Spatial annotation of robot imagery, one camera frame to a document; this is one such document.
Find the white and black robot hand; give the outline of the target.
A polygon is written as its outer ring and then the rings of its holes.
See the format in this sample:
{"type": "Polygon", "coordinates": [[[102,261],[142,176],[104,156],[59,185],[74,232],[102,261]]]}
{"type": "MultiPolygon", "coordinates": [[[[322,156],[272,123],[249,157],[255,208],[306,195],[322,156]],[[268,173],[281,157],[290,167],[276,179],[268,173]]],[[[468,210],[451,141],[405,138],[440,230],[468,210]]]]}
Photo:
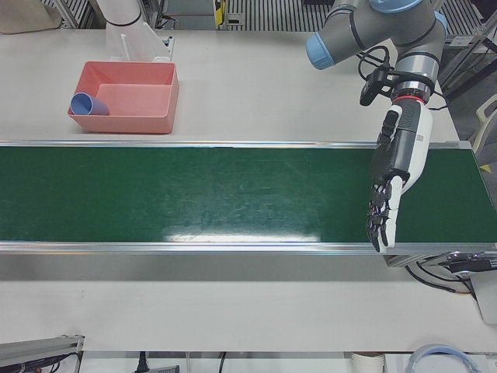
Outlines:
{"type": "Polygon", "coordinates": [[[367,214],[368,238],[379,253],[395,245],[401,196],[422,175],[432,126],[430,110],[412,96],[396,99],[384,118],[370,167],[367,214]]]}

